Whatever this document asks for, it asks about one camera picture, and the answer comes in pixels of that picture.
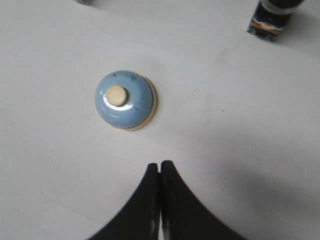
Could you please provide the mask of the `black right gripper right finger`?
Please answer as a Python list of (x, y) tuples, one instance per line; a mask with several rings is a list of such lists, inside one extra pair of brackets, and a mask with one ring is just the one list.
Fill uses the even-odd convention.
[(160, 201), (165, 240), (244, 239), (198, 200), (170, 160), (161, 163)]

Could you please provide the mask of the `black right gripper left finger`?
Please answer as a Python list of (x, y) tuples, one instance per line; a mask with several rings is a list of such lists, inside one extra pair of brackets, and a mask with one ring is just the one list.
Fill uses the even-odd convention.
[(138, 187), (122, 209), (91, 240), (157, 240), (160, 225), (160, 174), (147, 165)]

